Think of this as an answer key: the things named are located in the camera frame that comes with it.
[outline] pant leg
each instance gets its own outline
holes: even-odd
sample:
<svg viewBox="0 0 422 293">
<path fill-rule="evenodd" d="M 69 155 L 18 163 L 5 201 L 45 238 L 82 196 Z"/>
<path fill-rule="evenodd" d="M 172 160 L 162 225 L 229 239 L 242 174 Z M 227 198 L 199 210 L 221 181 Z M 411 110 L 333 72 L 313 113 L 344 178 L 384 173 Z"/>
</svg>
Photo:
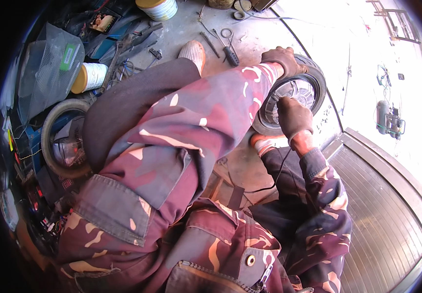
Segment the pant leg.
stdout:
<svg viewBox="0 0 422 293">
<path fill-rule="evenodd" d="M 87 112 L 82 131 L 92 170 L 102 170 L 112 145 L 153 103 L 200 78 L 192 61 L 179 58 L 134 74 L 107 90 Z"/>
<path fill-rule="evenodd" d="M 261 157 L 273 180 L 276 180 L 281 163 L 290 149 L 290 147 L 273 149 Z M 276 182 L 278 200 L 249 208 L 255 221 L 269 230 L 281 243 L 280 255 L 283 259 L 291 249 L 297 228 L 309 218 L 305 181 L 299 161 L 297 153 L 291 151 Z"/>
</svg>

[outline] gloved hand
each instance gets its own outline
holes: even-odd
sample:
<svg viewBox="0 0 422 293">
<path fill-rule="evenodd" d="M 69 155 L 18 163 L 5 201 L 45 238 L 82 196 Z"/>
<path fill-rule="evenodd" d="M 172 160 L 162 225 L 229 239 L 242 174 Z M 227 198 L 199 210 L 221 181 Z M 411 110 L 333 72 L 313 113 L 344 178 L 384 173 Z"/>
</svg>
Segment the gloved hand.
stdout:
<svg viewBox="0 0 422 293">
<path fill-rule="evenodd" d="M 279 126 L 291 145 L 292 138 L 299 132 L 312 129 L 312 111 L 291 97 L 282 97 L 278 103 Z"/>
<path fill-rule="evenodd" d="M 294 58 L 294 50 L 291 47 L 283 49 L 283 47 L 278 46 L 276 49 L 269 50 L 261 54 L 261 62 L 276 62 L 281 64 L 284 68 L 284 74 L 279 79 L 308 72 L 307 66 L 297 64 Z"/>
</svg>

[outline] shoe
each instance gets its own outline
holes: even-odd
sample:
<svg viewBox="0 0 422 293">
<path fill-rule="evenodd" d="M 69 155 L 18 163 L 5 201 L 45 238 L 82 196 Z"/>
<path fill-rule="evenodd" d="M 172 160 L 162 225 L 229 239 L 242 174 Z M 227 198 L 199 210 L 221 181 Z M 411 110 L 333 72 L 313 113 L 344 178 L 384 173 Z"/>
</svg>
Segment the shoe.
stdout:
<svg viewBox="0 0 422 293">
<path fill-rule="evenodd" d="M 193 61 L 201 73 L 204 68 L 204 62 L 206 61 L 206 54 L 204 53 L 203 45 L 198 41 L 189 41 L 180 50 L 179 58 L 187 58 Z"/>
<path fill-rule="evenodd" d="M 267 151 L 273 148 L 284 148 L 289 146 L 287 137 L 282 136 L 264 136 L 259 133 L 255 133 L 252 138 L 250 138 L 250 145 L 256 149 L 258 156 L 261 157 Z"/>
</svg>

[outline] gray mesh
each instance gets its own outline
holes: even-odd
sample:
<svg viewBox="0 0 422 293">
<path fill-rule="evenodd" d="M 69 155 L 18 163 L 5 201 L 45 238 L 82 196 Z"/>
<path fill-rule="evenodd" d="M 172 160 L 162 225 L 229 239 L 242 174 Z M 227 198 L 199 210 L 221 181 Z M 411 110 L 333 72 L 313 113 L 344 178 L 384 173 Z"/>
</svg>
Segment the gray mesh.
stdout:
<svg viewBox="0 0 422 293">
<path fill-rule="evenodd" d="M 84 61 L 80 38 L 46 23 L 28 45 L 19 82 L 19 115 L 23 124 L 64 100 Z"/>
</svg>

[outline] red wire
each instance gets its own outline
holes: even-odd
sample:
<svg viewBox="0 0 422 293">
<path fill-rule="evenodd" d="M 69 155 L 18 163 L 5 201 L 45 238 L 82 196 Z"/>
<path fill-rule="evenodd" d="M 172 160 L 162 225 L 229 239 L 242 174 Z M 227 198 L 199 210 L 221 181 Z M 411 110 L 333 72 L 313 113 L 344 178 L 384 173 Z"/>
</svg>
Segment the red wire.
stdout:
<svg viewBox="0 0 422 293">
<path fill-rule="evenodd" d="M 103 6 L 105 6 L 105 4 L 107 4 L 107 3 L 108 3 L 108 1 L 110 1 L 110 0 L 105 0 L 105 2 L 102 4 L 102 6 L 101 6 L 101 7 L 99 7 L 98 9 L 94 10 L 94 12 L 97 12 L 97 11 L 99 11 L 100 9 L 102 9 L 102 8 L 103 8 Z"/>
</svg>

